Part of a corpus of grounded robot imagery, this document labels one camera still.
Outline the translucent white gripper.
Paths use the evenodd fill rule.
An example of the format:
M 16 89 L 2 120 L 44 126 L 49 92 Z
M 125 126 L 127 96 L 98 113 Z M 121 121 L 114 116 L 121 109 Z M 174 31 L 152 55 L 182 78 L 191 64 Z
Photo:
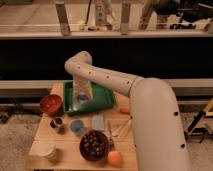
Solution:
M 92 93 L 92 87 L 91 87 L 91 83 L 89 80 L 83 78 L 83 77 L 74 77 L 73 78 L 73 93 L 74 93 L 74 97 L 77 99 L 77 96 L 79 94 L 85 94 L 89 97 L 88 101 L 85 102 L 80 102 L 80 104 L 88 104 L 92 101 L 93 99 L 93 93 Z

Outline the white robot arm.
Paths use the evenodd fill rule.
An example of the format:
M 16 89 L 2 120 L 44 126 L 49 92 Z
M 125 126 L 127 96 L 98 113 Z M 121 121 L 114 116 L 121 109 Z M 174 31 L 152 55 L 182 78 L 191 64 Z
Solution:
M 86 51 L 64 67 L 78 82 L 92 81 L 129 98 L 138 171 L 191 171 L 177 99 L 165 81 L 95 67 Z

